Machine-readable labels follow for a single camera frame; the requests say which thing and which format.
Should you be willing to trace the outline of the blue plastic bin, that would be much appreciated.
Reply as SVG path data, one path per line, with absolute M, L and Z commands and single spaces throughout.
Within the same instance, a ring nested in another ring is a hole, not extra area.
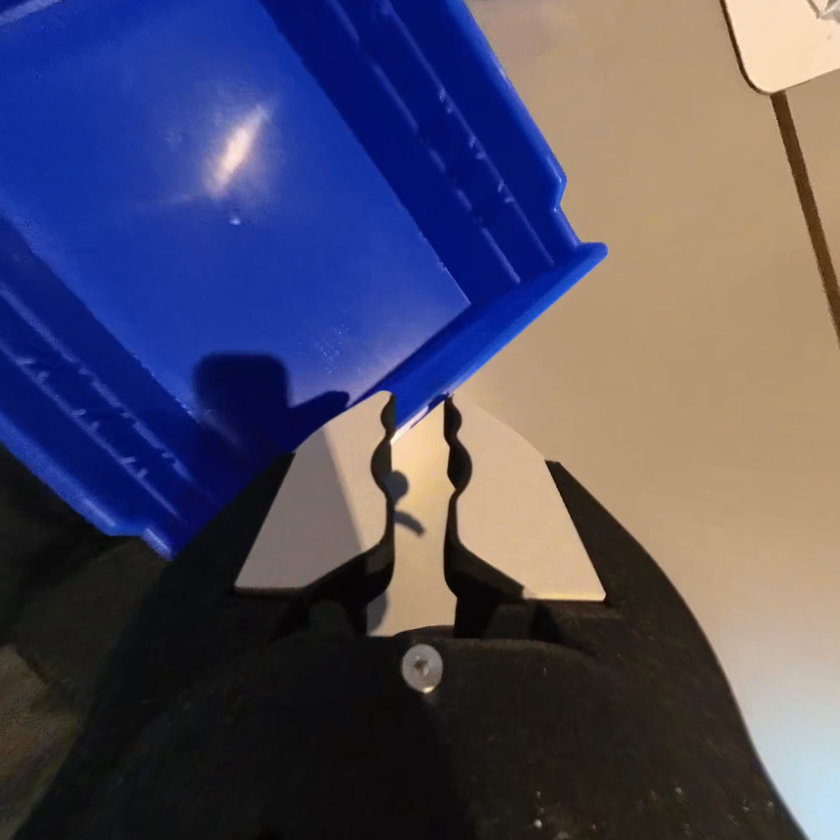
M 465 2 L 2 2 L 1 64 L 2 443 L 165 558 L 606 257 Z

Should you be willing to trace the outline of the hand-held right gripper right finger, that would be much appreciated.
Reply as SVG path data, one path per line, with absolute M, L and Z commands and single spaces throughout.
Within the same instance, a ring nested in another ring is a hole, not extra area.
M 460 599 L 602 604 L 606 593 L 546 459 L 460 394 L 444 406 L 453 486 L 445 576 Z

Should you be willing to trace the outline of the white poster stand base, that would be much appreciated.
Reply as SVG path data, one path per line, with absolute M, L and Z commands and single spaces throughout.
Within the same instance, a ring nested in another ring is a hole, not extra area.
M 724 1 L 742 72 L 774 94 L 839 68 L 838 1 Z

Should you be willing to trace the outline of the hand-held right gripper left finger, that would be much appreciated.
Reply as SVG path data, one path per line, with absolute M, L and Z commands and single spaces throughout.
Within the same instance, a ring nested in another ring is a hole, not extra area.
M 237 577 L 237 592 L 309 595 L 360 567 L 382 592 L 394 564 L 392 474 L 396 398 L 373 394 L 295 452 Z

